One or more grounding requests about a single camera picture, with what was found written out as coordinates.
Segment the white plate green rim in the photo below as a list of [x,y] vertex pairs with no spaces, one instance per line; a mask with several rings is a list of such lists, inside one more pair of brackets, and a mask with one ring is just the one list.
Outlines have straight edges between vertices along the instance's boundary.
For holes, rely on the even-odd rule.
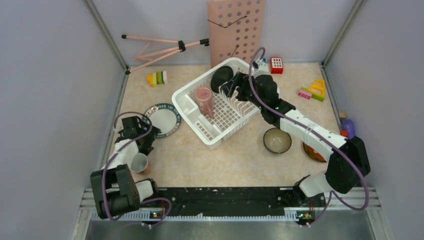
[[144,112],[142,120],[148,123],[147,118],[150,119],[154,127],[160,129],[160,132],[156,136],[157,139],[171,136],[179,129],[182,123],[182,117],[176,107],[169,103],[152,105]]

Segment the white plastic dish rack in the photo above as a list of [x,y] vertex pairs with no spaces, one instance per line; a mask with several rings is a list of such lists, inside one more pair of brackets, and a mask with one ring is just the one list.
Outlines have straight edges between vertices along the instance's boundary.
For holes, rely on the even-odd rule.
[[237,100],[236,93],[231,98],[226,97],[224,93],[214,93],[214,118],[201,113],[195,102],[195,93],[200,88],[210,88],[213,74],[224,66],[231,67],[235,73],[246,74],[249,64],[240,58],[230,57],[185,84],[175,91],[171,97],[178,113],[210,150],[216,149],[222,141],[231,137],[244,127],[254,115],[260,113],[260,109],[253,103]]

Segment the dark bowl beige inside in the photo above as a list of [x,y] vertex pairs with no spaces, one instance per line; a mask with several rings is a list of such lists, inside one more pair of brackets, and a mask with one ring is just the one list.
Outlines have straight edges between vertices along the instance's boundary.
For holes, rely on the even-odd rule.
[[263,135],[264,147],[273,154],[283,154],[292,146],[291,136],[278,128],[270,128]]

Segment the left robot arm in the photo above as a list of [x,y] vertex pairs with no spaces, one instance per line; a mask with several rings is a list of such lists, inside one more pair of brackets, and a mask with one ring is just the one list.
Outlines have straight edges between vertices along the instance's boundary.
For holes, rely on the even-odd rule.
[[157,183],[151,179],[136,182],[132,176],[149,174],[148,155],[161,130],[144,114],[123,118],[112,156],[105,166],[90,175],[97,215],[118,220],[120,216],[138,210],[144,202],[154,207],[160,202]]

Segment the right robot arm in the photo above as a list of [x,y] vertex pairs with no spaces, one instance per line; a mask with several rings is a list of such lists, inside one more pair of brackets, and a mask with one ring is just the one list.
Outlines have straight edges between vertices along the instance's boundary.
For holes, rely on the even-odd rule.
[[314,196],[335,191],[348,193],[371,167],[364,141],[354,136],[347,138],[333,133],[304,116],[294,105],[280,98],[280,90],[269,74],[249,77],[238,71],[215,73],[211,89],[227,97],[236,93],[236,99],[254,104],[270,125],[300,138],[327,161],[323,172],[302,178],[295,184],[293,200],[307,206]]

